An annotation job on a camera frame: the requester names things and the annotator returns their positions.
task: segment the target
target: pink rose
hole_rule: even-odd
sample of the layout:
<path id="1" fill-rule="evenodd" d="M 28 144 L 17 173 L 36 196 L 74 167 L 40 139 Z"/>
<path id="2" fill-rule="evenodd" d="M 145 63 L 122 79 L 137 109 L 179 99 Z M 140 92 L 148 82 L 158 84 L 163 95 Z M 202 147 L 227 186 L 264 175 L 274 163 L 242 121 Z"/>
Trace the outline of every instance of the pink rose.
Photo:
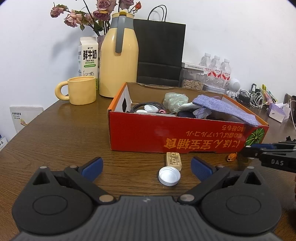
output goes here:
<path id="1" fill-rule="evenodd" d="M 109 6 L 109 8 L 107 8 L 107 11 L 109 12 L 109 14 L 111 14 L 114 11 L 115 6 L 117 5 L 116 0 L 110 0 L 111 4 Z"/>
<path id="2" fill-rule="evenodd" d="M 64 23 L 67 24 L 68 26 L 71 27 L 77 27 L 77 24 L 81 24 L 81 20 L 82 20 L 82 15 L 81 14 L 76 14 L 74 10 L 71 11 L 70 14 L 67 15 L 67 17 L 65 18 Z"/>
<path id="3" fill-rule="evenodd" d="M 133 5 L 133 0 L 121 0 L 120 8 L 129 9 L 129 7 L 132 5 Z"/>
<path id="4" fill-rule="evenodd" d="M 110 0 L 98 0 L 98 3 L 96 4 L 96 7 L 99 11 L 107 10 L 111 5 Z"/>
<path id="5" fill-rule="evenodd" d="M 64 13 L 64 9 L 61 7 L 53 7 L 52 10 L 50 11 L 50 16 L 52 18 L 58 17 L 61 13 Z"/>
<path id="6" fill-rule="evenodd" d="M 95 19 L 95 17 L 94 17 L 94 14 L 92 13 L 91 14 L 91 16 L 90 16 L 90 14 L 89 13 L 87 13 L 86 15 L 85 15 L 85 18 L 86 18 L 86 20 L 90 23 L 90 24 L 94 24 L 94 21 L 93 21 L 93 19 L 94 20 L 96 20 Z"/>
<path id="7" fill-rule="evenodd" d="M 109 21 L 109 13 L 107 10 L 99 11 L 96 10 L 93 12 L 94 17 L 102 21 Z"/>

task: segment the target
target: red cardboard box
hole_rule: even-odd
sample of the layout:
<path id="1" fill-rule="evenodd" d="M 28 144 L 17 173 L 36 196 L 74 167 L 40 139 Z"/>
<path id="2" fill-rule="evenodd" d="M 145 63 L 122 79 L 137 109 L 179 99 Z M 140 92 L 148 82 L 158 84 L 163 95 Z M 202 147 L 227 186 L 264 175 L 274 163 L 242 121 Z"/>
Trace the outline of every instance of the red cardboard box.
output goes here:
<path id="1" fill-rule="evenodd" d="M 222 113 L 219 117 L 223 116 L 223 119 L 228 121 L 126 113 L 138 103 L 162 103 L 168 92 L 185 94 L 189 102 L 200 94 L 219 96 L 222 101 L 255 115 L 226 95 L 179 87 L 124 83 L 108 108 L 111 150 L 233 153 L 239 152 L 245 145 L 261 143 L 269 128 L 269 125 L 257 115 L 255 117 L 258 127 L 253 127 L 234 116 Z"/>

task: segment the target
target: white bottle cap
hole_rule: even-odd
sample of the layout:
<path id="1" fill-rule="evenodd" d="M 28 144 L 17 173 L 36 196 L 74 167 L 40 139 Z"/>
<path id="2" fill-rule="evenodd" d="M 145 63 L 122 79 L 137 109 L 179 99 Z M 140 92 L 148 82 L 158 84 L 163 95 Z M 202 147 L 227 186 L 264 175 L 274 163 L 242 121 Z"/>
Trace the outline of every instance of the white bottle cap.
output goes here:
<path id="1" fill-rule="evenodd" d="M 150 105 L 150 104 L 145 105 L 144 109 L 145 109 L 145 111 L 152 112 L 152 113 L 156 113 L 159 111 L 159 109 L 157 107 L 155 107 L 154 105 Z"/>
<path id="2" fill-rule="evenodd" d="M 180 172 L 174 167 L 163 167 L 159 170 L 158 179 L 165 186 L 174 186 L 181 178 Z"/>
<path id="3" fill-rule="evenodd" d="M 146 110 L 137 110 L 136 113 L 148 113 Z"/>

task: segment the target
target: metal lid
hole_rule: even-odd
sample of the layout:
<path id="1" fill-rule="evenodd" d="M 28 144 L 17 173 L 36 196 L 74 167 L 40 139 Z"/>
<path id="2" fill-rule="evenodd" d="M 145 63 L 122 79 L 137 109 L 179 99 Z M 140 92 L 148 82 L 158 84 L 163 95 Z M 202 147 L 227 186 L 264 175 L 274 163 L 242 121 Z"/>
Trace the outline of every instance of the metal lid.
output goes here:
<path id="1" fill-rule="evenodd" d="M 159 170 L 158 179 L 165 186 L 176 185 L 180 178 L 180 172 L 174 167 L 163 167 Z"/>

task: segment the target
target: milk carton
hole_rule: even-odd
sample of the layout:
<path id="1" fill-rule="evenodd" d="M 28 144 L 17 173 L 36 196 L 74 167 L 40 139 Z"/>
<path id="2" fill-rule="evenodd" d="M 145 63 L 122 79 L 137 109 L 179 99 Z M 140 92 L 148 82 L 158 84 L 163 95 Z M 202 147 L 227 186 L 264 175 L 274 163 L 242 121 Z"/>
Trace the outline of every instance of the milk carton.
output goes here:
<path id="1" fill-rule="evenodd" d="M 98 57 L 99 44 L 96 37 L 81 37 L 78 47 L 78 76 L 96 77 L 96 89 L 99 88 Z"/>

